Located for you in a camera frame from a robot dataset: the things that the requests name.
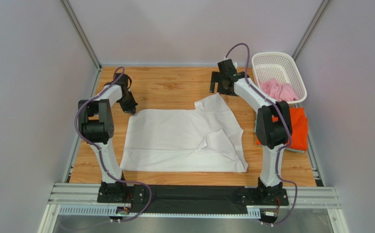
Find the white t shirt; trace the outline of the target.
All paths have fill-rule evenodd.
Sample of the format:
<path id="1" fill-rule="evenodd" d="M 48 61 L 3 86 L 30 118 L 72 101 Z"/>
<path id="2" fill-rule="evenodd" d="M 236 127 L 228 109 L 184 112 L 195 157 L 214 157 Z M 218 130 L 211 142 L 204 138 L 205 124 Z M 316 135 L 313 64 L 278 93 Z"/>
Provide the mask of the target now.
<path id="1" fill-rule="evenodd" d="M 219 94 L 193 110 L 142 110 L 129 118 L 126 171 L 245 173 L 243 129 Z"/>

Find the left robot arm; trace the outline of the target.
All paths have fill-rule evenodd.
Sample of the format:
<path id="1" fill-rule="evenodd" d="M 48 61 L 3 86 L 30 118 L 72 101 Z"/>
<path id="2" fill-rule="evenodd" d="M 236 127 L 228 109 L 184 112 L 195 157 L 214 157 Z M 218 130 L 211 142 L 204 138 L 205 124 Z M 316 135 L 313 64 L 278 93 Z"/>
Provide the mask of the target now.
<path id="1" fill-rule="evenodd" d="M 102 181 L 97 201 L 125 203 L 130 198 L 127 182 L 119 167 L 112 145 L 114 119 L 112 106 L 118 103 L 126 114 L 136 113 L 137 102 L 131 93 L 131 78 L 115 74 L 95 97 L 81 100 L 75 115 L 75 129 L 79 137 L 90 145 L 99 162 Z"/>

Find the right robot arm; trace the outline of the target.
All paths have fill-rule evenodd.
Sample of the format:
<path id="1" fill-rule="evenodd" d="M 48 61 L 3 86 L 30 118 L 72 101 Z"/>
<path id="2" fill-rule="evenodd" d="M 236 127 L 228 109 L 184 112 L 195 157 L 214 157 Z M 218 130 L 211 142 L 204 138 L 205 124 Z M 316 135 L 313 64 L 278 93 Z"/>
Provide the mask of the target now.
<path id="1" fill-rule="evenodd" d="M 241 188 L 244 205 L 288 206 L 288 194 L 280 179 L 283 150 L 292 135 L 290 107 L 286 101 L 276 101 L 257 87 L 244 72 L 238 72 L 233 61 L 219 62 L 212 72 L 210 92 L 239 96 L 256 112 L 256 136 L 263 149 L 262 172 L 256 188 Z"/>

